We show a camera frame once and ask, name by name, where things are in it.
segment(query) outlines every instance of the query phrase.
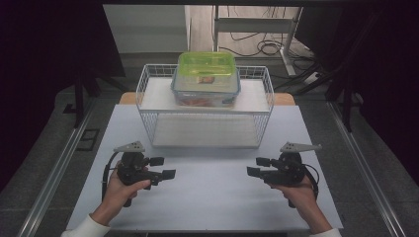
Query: cable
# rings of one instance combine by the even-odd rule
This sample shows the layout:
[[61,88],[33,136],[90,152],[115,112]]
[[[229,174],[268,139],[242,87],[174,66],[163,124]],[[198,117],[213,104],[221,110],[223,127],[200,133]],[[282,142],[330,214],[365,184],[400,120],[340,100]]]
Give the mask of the cable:
[[[236,16],[238,17],[238,13],[235,11],[235,6],[234,6],[234,12],[235,12],[235,14],[236,14]],[[229,6],[227,6],[227,17],[230,17],[230,7]],[[230,33],[230,36],[231,36],[231,38],[233,39],[233,40],[236,40],[236,41],[240,41],[240,40],[246,40],[246,39],[249,39],[249,38],[252,38],[252,37],[255,37],[255,36],[257,36],[257,35],[259,35],[260,33],[255,33],[255,34],[253,34],[253,35],[250,35],[250,36],[247,36],[247,37],[244,37],[244,38],[239,38],[239,39],[236,39],[234,36],[233,36],[233,33]]]
[[267,17],[269,17],[269,12],[270,11],[271,11],[271,7],[267,7],[266,11],[262,14],[262,17],[265,16],[265,14],[266,14]]
[[[265,55],[268,55],[268,56],[274,56],[274,55],[280,53],[281,52],[281,46],[283,46],[283,45],[281,43],[279,43],[278,41],[276,41],[276,40],[265,39],[266,38],[266,35],[267,34],[265,34],[263,40],[261,40],[260,42],[258,42],[258,44],[257,44],[258,49],[260,51],[262,51]],[[267,51],[264,51],[264,48],[265,47],[274,47],[276,51],[275,52],[267,52]]]
[[210,10],[210,34],[212,36],[212,42],[213,42],[213,21],[214,19],[213,19],[213,5],[212,5],[212,8]]
[[274,15],[275,15],[275,9],[277,9],[277,7],[274,7],[274,10],[272,11],[272,16],[271,16],[271,18],[274,18]]
[[115,157],[118,155],[119,152],[115,152],[111,158],[109,159],[108,164],[105,166],[104,170],[104,176],[102,179],[102,200],[105,197],[106,189],[108,188],[108,177],[109,177],[109,171],[111,170],[112,162],[114,161]]
[[283,83],[279,86],[276,86],[274,88],[274,91],[277,90],[278,88],[281,88],[281,87],[291,86],[291,85],[295,85],[295,84],[300,83],[301,80],[305,80],[305,77],[308,76],[308,73],[312,72],[313,70],[315,70],[318,67],[319,67],[319,63],[315,62],[310,67],[308,67],[305,71],[303,71],[301,74],[299,74],[295,77],[290,77],[289,79],[292,79],[291,81],[288,81],[288,82],[285,82],[285,83]]
[[278,75],[275,75],[275,74],[269,74],[269,76],[270,77],[278,77],[278,78],[280,78],[280,79],[294,79],[294,78],[292,78],[292,77],[289,77],[289,76],[278,76]]
[[314,167],[312,167],[310,165],[307,165],[307,164],[302,164],[302,165],[307,166],[307,167],[311,168],[313,171],[315,171],[315,173],[317,175],[317,180],[316,180],[315,183],[318,185],[318,182],[320,181],[320,175],[318,174],[318,171]]
[[[287,7],[284,7],[283,18],[286,16]],[[281,45],[283,45],[284,35],[281,33]]]
[[297,62],[299,62],[299,61],[313,61],[313,58],[305,58],[305,57],[300,57],[300,58],[295,58],[294,60],[293,60],[293,67],[295,67],[295,68],[298,68],[299,70],[301,70],[301,71],[305,71],[305,70],[308,70],[311,66],[308,66],[308,67],[306,67],[306,68],[302,68],[302,67],[300,67],[300,66],[298,66],[296,63]]
[[240,54],[240,53],[238,53],[238,52],[236,52],[236,51],[234,51],[234,50],[232,50],[230,48],[227,48],[227,47],[221,47],[221,46],[219,46],[218,48],[222,48],[222,49],[228,50],[228,51],[233,52],[233,53],[235,53],[235,54],[237,54],[239,56],[255,56],[255,55],[259,54],[259,52],[261,52],[261,51],[258,51],[258,52],[255,52],[253,54],[247,54],[247,55],[245,55],[245,54]]

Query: metal rail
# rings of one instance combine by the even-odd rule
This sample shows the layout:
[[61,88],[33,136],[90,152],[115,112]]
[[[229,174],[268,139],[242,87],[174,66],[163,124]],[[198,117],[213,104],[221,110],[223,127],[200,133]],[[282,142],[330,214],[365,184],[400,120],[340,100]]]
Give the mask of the metal rail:
[[367,163],[367,160],[364,157],[361,148],[358,146],[358,143],[355,140],[355,137],[351,132],[348,132],[346,130],[345,125],[342,123],[340,119],[341,114],[339,108],[337,108],[336,103],[331,102],[328,102],[327,106],[332,112],[333,117],[335,118],[339,130],[342,133],[342,136],[351,152],[351,155],[354,158],[354,161],[357,164],[358,169],[360,170],[364,182],[366,183],[367,188],[369,189],[370,194],[373,197],[373,200],[377,205],[378,211],[380,212],[382,219],[384,220],[385,225],[387,226],[391,236],[405,237],[406,235],[400,225],[398,217],[394,209],[392,208],[390,202],[388,201],[387,197],[385,196],[384,192],[382,191],[381,187],[379,186],[373,174],[373,171],[370,169],[370,166]]
[[31,211],[29,212],[24,224],[22,225],[18,236],[35,236],[43,216],[45,215],[46,210],[52,200],[52,197],[55,194],[59,182],[64,175],[71,156],[76,149],[77,142],[80,140],[84,128],[89,121],[95,103],[96,98],[90,98],[87,101],[86,115],[84,119],[80,122],[78,128],[73,129],[70,138],[68,139],[64,149],[61,152],[61,155],[51,169],[51,172],[49,173],[48,178],[46,179],[34,205],[32,206]]

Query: wooden panel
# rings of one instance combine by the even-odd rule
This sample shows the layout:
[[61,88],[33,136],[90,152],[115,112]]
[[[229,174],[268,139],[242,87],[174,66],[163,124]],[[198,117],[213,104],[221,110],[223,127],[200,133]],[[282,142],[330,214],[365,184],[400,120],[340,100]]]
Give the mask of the wooden panel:
[[[135,92],[126,92],[121,96],[121,105],[135,105]],[[293,96],[288,93],[275,93],[276,106],[295,106]]]

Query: wall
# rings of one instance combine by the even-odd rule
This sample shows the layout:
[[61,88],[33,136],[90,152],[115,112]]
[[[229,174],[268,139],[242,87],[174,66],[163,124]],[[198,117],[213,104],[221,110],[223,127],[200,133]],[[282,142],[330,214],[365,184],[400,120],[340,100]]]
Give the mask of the wall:
[[189,6],[104,5],[119,53],[188,50]]

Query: white sleeve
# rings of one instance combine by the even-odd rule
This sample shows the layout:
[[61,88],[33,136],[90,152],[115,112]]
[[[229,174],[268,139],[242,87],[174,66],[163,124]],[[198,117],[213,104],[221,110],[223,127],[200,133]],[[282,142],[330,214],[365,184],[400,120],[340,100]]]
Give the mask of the white sleeve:
[[331,229],[326,232],[310,235],[309,237],[341,237],[338,229]]
[[98,224],[90,215],[87,215],[86,219],[77,228],[64,231],[61,237],[103,237],[110,229],[111,227]]

